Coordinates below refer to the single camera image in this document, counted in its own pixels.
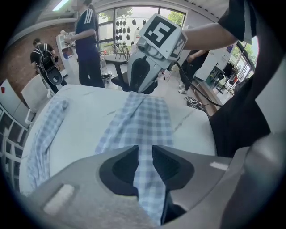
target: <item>white shoe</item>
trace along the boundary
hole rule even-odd
[[[185,87],[185,85],[184,85],[183,83],[179,84],[179,88],[180,88],[180,89],[182,89],[182,88],[184,88],[184,87]]]
[[[187,94],[186,90],[184,88],[178,90],[178,93],[181,93],[181,94]]]

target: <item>black sleeve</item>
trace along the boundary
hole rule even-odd
[[[47,49],[50,51],[50,52],[52,52],[54,49],[53,49],[53,47],[51,46],[51,45],[49,45],[49,44],[47,44]]]
[[[31,63],[37,62],[37,59],[38,59],[38,55],[35,52],[32,52],[30,55]]]
[[[255,14],[246,0],[230,0],[218,23],[240,41],[251,43],[251,38],[256,36]]]
[[[82,31],[86,31],[90,29],[94,29],[95,31],[97,30],[96,19],[95,19],[95,15],[92,9],[86,10],[82,17],[84,18],[83,25],[82,25]]]

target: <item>cable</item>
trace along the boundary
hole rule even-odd
[[[208,113],[206,111],[206,106],[209,105],[209,104],[203,105],[201,102],[199,102],[195,98],[189,97],[189,96],[185,97],[184,99],[187,100],[187,106],[195,108],[195,109],[198,109],[198,110],[202,110],[209,117],[209,115],[208,115]]]
[[[194,91],[193,91],[193,94],[194,94],[194,95],[196,95],[196,89],[198,88],[198,86],[199,86],[202,82],[200,82],[200,83],[196,86],[196,88],[194,89]]]
[[[183,74],[184,74],[185,78],[189,81],[190,85],[191,85],[193,88],[196,88],[196,86],[195,86],[195,85],[193,85],[193,84],[192,84],[192,82],[188,79],[188,77],[186,76],[186,74],[185,74],[184,70],[183,70],[183,69],[182,69],[182,67],[179,65],[179,63],[178,63],[178,62],[176,62],[176,64],[177,64],[177,66],[179,67],[179,69],[183,72]],[[207,100],[207,101],[209,101],[210,103],[212,103],[212,104],[214,104],[214,105],[216,105],[216,106],[222,107],[222,105],[217,104],[217,103],[215,103],[215,102],[211,101],[211,100],[210,100],[206,95],[204,95],[204,93],[203,93],[203,92],[201,92],[198,88],[197,88],[197,91],[198,91],[198,92],[199,92],[203,97],[205,97],[205,98],[206,98],[206,100]]]

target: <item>blue checkered towel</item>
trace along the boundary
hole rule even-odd
[[[54,97],[43,117],[42,126],[34,136],[31,153],[27,159],[27,173],[33,190],[50,178],[48,148],[66,115],[67,106],[66,99]]]
[[[110,149],[139,146],[139,166],[133,185],[138,188],[139,204],[158,225],[164,207],[165,185],[153,166],[152,146],[172,147],[172,136],[165,100],[131,92],[95,150],[95,154],[100,154]]]

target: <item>white table surface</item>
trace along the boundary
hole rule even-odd
[[[66,85],[55,97],[69,101],[67,114],[50,146],[50,176],[69,164],[94,155],[110,121],[117,110],[123,107],[128,92],[112,89]],[[31,152],[36,131],[42,124],[49,103],[38,116],[27,138],[20,165],[20,191],[31,191],[27,173],[27,156]],[[192,153],[216,155],[215,141],[207,115],[187,106],[168,104],[174,131],[174,147]]]

